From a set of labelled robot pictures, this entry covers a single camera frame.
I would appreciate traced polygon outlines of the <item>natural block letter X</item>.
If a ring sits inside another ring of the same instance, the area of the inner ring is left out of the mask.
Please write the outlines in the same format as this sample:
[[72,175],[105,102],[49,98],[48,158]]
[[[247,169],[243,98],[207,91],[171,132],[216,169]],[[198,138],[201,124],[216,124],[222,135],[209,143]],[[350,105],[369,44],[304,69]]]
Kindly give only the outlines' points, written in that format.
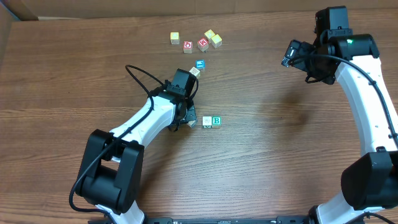
[[195,119],[195,120],[192,120],[192,121],[189,121],[188,123],[187,123],[187,125],[190,127],[190,128],[193,128],[196,124],[197,124],[197,119]]

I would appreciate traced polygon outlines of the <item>green block letter B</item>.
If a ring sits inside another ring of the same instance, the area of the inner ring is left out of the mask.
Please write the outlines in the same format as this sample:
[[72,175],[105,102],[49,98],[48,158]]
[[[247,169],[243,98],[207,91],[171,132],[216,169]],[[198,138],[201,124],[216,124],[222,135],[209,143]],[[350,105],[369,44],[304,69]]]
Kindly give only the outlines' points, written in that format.
[[220,128],[222,125],[222,119],[220,116],[212,116],[211,117],[211,126],[212,128]]

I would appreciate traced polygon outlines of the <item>natural block letter W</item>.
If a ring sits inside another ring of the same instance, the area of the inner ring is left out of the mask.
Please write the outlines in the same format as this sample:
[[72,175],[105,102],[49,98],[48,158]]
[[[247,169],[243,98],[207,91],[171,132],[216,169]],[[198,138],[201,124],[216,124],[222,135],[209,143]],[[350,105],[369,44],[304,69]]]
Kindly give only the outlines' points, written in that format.
[[200,77],[200,71],[196,67],[192,67],[189,72],[197,78]]

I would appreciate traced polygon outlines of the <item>natural block swirl picture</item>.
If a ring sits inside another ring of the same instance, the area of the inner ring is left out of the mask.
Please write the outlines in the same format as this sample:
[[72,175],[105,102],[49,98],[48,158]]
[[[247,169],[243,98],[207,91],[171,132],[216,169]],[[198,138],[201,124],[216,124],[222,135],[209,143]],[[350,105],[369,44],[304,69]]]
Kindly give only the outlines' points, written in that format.
[[202,126],[204,128],[212,128],[212,117],[211,116],[202,117]]

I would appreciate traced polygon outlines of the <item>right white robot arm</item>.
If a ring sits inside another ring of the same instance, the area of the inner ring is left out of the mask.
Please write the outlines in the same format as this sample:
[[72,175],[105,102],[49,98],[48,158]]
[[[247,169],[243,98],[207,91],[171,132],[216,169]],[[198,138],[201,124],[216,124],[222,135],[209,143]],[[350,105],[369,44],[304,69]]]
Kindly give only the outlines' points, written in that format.
[[314,206],[307,223],[363,223],[397,206],[397,113],[385,86],[380,53],[370,34],[354,34],[345,6],[315,15],[313,43],[293,40],[282,60],[307,74],[307,83],[339,83],[361,142],[360,158],[346,168],[341,190]]

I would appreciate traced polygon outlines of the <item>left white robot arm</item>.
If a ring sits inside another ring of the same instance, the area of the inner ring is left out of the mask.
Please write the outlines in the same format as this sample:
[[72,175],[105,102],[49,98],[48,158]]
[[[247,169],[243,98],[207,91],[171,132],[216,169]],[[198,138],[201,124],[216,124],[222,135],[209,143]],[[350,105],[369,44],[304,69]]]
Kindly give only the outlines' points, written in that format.
[[144,149],[161,130],[177,131],[197,123],[193,99],[199,72],[178,69],[172,81],[147,90],[145,105],[124,124],[109,132],[93,131],[87,141],[76,182],[69,194],[78,212],[102,213],[100,223],[145,223],[139,209]]

